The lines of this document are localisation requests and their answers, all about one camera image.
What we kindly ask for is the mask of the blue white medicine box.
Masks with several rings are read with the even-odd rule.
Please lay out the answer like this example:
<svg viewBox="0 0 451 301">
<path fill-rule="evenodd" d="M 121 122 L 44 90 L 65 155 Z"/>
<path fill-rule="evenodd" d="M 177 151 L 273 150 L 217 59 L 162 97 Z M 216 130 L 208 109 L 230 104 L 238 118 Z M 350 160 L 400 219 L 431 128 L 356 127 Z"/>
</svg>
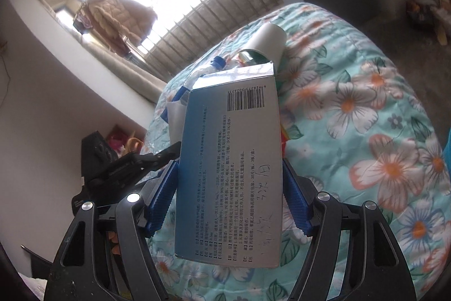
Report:
<svg viewBox="0 0 451 301">
<path fill-rule="evenodd" d="M 226 267 L 276 267 L 282 189 L 273 65 L 199 78 L 181 141 L 175 254 Z"/>
</svg>

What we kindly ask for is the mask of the clear crushed plastic bottle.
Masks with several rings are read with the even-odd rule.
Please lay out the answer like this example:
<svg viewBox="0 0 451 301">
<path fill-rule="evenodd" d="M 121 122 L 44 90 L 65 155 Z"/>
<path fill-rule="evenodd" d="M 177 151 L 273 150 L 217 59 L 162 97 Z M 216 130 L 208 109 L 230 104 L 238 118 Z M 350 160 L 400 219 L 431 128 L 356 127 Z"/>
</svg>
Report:
<svg viewBox="0 0 451 301">
<path fill-rule="evenodd" d="M 234 58 L 227 59 L 221 56 L 214 56 L 214 58 L 212 58 L 207 63 L 203 64 L 200 68 L 195 69 L 190 74 L 188 81 L 196 82 L 202 76 L 242 66 L 243 63 L 239 59 Z"/>
</svg>

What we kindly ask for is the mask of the white paper cup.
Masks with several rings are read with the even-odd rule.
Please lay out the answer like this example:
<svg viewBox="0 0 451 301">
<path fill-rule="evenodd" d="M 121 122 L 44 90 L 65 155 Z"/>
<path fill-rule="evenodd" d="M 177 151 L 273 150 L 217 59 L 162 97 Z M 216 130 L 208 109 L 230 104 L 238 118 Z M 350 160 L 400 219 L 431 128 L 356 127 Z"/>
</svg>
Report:
<svg viewBox="0 0 451 301">
<path fill-rule="evenodd" d="M 256 52 L 276 66 L 280 63 L 287 39 L 288 35 L 281 27 L 266 22 L 250 37 L 241 51 Z"/>
</svg>

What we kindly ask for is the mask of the floral teal quilt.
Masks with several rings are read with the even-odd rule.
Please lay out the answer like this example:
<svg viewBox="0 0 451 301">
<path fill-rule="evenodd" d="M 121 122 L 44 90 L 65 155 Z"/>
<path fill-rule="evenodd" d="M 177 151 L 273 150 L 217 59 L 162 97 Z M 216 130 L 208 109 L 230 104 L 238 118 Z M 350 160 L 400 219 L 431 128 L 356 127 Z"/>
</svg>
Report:
<svg viewBox="0 0 451 301">
<path fill-rule="evenodd" d="M 363 33 L 308 3 L 230 34 L 164 88 L 143 151 L 170 144 L 163 110 L 215 56 L 230 60 L 267 22 L 288 36 L 276 82 L 285 154 L 339 201 L 376 202 L 407 261 L 416 295 L 438 284 L 450 256 L 450 171 L 431 120 L 392 61 Z"/>
</svg>

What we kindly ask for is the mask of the folded beige quilted jacket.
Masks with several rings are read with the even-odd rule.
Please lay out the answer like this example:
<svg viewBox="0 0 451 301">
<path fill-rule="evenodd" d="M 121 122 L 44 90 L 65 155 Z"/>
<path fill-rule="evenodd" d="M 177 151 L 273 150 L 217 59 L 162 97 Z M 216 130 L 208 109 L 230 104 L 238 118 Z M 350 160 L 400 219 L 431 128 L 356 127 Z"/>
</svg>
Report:
<svg viewBox="0 0 451 301">
<path fill-rule="evenodd" d="M 85 0 L 74 25 L 80 32 L 93 32 L 110 51 L 125 56 L 127 43 L 138 47 L 150 34 L 158 16 L 153 8 L 134 0 Z"/>
</svg>

